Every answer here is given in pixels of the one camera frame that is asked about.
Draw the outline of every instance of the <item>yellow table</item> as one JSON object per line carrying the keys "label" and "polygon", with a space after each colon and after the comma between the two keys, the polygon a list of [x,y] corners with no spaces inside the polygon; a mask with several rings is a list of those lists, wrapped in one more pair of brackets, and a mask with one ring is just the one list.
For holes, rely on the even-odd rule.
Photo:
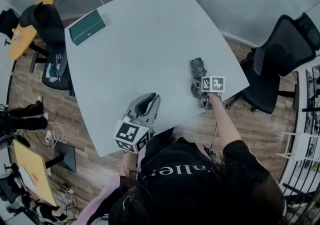
{"label": "yellow table", "polygon": [[56,207],[57,204],[49,183],[44,157],[32,152],[17,140],[13,140],[13,147],[18,167],[24,167],[30,177],[34,176],[37,179],[34,193],[39,198]]}
{"label": "yellow table", "polygon": [[[52,5],[54,0],[37,0],[35,4],[43,2],[46,5]],[[13,35],[10,45],[9,56],[10,60],[15,61],[21,57],[28,49],[29,45],[37,36],[37,31],[31,25],[28,27],[21,27],[20,24],[15,29],[21,37]]]}

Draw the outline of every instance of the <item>green box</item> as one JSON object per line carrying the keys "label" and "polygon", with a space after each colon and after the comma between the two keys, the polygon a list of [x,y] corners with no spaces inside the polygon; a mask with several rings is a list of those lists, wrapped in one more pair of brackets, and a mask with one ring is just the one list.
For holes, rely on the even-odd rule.
{"label": "green box", "polygon": [[69,28],[71,40],[78,46],[105,26],[98,11],[94,10]]}

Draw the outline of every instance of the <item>table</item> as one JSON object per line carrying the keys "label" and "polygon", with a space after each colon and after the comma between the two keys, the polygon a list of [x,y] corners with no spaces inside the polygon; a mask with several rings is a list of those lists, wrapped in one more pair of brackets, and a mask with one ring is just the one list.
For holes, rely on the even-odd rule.
{"label": "table", "polygon": [[[37,0],[35,4],[37,5],[41,2],[52,5],[54,0]],[[15,35],[13,35],[9,51],[10,60],[15,61],[21,57],[29,46],[36,51],[41,51],[41,48],[32,43],[37,36],[37,31],[33,26],[21,27],[20,24],[18,24],[15,30],[23,37],[22,39],[17,39]]]}
{"label": "table", "polygon": [[20,212],[12,218],[5,221],[6,225],[36,225],[24,212]]}
{"label": "table", "polygon": [[75,95],[100,157],[119,150],[113,139],[117,120],[141,95],[161,97],[157,134],[204,112],[190,90],[194,58],[202,58],[207,76],[225,76],[223,100],[249,86],[195,0],[114,0],[97,10],[106,27],[78,46],[68,27],[65,41]]}
{"label": "table", "polygon": [[17,140],[13,140],[13,147],[18,167],[24,167],[30,176],[34,175],[38,180],[34,193],[56,207],[57,204],[50,186],[44,157],[34,153]]}

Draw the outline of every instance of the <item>fiducial marker cube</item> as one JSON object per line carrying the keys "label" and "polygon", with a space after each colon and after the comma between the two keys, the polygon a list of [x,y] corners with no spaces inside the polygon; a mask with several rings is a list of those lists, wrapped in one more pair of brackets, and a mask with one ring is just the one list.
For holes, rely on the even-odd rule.
{"label": "fiducial marker cube", "polygon": [[152,129],[137,125],[128,121],[118,120],[113,138],[119,148],[138,154],[138,152],[150,141]]}
{"label": "fiducial marker cube", "polygon": [[201,78],[201,91],[211,93],[223,93],[225,91],[224,76],[203,76]]}

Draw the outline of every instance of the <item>gray cloth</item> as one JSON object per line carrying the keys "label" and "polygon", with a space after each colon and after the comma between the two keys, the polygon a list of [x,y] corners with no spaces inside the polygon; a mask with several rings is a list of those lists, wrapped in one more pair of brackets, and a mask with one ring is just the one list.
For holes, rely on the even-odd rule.
{"label": "gray cloth", "polygon": [[[191,69],[192,69],[192,76],[196,79],[201,80],[201,77],[206,76],[206,69],[203,60],[199,58],[195,58],[190,61]],[[198,92],[197,87],[194,84],[191,84],[191,92],[194,97],[201,99],[201,95]]]}
{"label": "gray cloth", "polygon": [[206,69],[203,60],[199,58],[195,58],[190,61],[192,76],[196,79],[206,76]]}

